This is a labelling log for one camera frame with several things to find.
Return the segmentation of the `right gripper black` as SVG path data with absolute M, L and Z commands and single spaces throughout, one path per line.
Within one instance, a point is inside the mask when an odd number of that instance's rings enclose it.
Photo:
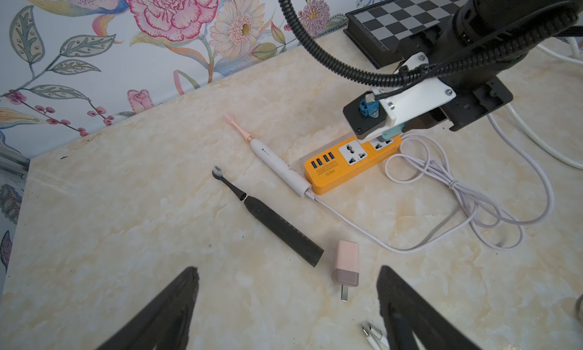
M 494 77 L 471 92 L 462 92 L 445 105 L 406 122 L 402 132 L 430 129 L 445 120 L 452 122 L 451 131 L 459 131 L 512 101 L 513 94 Z

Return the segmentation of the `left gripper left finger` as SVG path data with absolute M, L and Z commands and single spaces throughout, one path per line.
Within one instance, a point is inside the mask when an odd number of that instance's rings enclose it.
M 185 349 L 199 290 L 197 268 L 185 268 L 100 349 Z

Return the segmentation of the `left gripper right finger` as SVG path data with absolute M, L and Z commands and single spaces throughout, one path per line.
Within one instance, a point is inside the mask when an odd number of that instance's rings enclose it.
M 479 348 L 389 266 L 380 269 L 377 293 L 391 349 Z

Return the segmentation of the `pink charger adapter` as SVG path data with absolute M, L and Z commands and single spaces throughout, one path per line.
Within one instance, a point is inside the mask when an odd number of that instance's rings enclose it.
M 341 300 L 347 302 L 349 289 L 358 287 L 360 280 L 358 243 L 338 241 L 332 279 L 341 288 Z

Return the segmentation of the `teal usb charger adapter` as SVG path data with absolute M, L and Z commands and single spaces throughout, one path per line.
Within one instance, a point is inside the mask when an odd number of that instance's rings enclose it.
M 379 140 L 383 141 L 392 140 L 393 137 L 399 136 L 402 133 L 404 126 L 405 126 L 404 124 L 400 124 L 388 130 L 385 130 L 379 137 Z

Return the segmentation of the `black electric toothbrush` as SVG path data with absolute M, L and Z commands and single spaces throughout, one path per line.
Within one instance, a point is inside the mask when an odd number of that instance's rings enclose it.
M 308 236 L 299 231 L 294 225 L 284 219 L 275 210 L 267 206 L 263 201 L 246 194 L 244 191 L 234 186 L 223 175 L 222 169 L 214 166 L 212 175 L 221 181 L 233 192 L 233 194 L 243 202 L 247 211 L 284 244 L 289 246 L 297 255 L 304 259 L 312 267 L 317 266 L 323 256 L 323 248 L 309 239 Z

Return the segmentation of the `white pink electric toothbrush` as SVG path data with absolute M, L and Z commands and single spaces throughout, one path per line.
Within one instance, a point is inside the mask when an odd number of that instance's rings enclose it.
M 311 190 L 311 184 L 306 178 L 296 172 L 285 160 L 269 148 L 264 142 L 241 128 L 230 114 L 225 113 L 226 121 L 232 125 L 241 136 L 249 143 L 254 153 L 273 172 L 275 172 L 299 197 L 305 197 Z

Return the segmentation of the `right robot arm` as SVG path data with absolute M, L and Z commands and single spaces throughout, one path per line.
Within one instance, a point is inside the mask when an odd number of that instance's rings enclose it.
M 559 35 L 578 20 L 582 0 L 467 0 L 444 27 L 413 35 L 427 47 L 430 64 L 397 74 L 377 74 L 354 68 L 322 49 L 302 26 L 291 0 L 278 0 L 292 32 L 308 53 L 324 67 L 350 81 L 387 87 L 387 97 L 398 96 L 426 79 L 437 78 L 457 96 L 431 109 L 404 131 L 429 129 L 445 120 L 458 131 L 511 102 L 512 94 L 497 75 L 522 61 L 539 43 Z

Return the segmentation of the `black white checkerboard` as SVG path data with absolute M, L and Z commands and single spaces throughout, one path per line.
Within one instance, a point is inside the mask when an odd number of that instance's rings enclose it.
M 467 0 L 385 0 L 346 14 L 345 34 L 380 69 L 402 61 L 402 41 L 448 23 Z

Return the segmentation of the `orange power strip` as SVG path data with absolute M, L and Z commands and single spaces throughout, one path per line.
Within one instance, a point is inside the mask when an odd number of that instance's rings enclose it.
M 366 143 L 359 143 L 355 137 L 345 139 L 307 159 L 305 178 L 315 194 L 323 195 L 388 159 L 401 143 L 400 136 Z

